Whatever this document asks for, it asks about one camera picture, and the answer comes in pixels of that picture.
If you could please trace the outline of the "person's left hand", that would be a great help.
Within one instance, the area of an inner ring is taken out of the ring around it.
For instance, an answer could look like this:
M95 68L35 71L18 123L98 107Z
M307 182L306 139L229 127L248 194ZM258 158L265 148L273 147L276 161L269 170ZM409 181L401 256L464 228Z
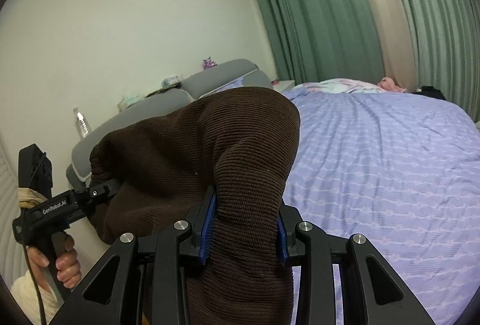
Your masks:
M65 252L61 254L55 262L57 270L56 277L64 287L72 289L76 287L81 281L80 263L77 259L77 252L74 249L75 241L70 235L66 235L64 240ZM32 274L37 282L37 285L44 291L50 292L50 287L47 283L46 277L43 275L43 270L48 267L49 260L37 248L28 247L28 262L32 269Z

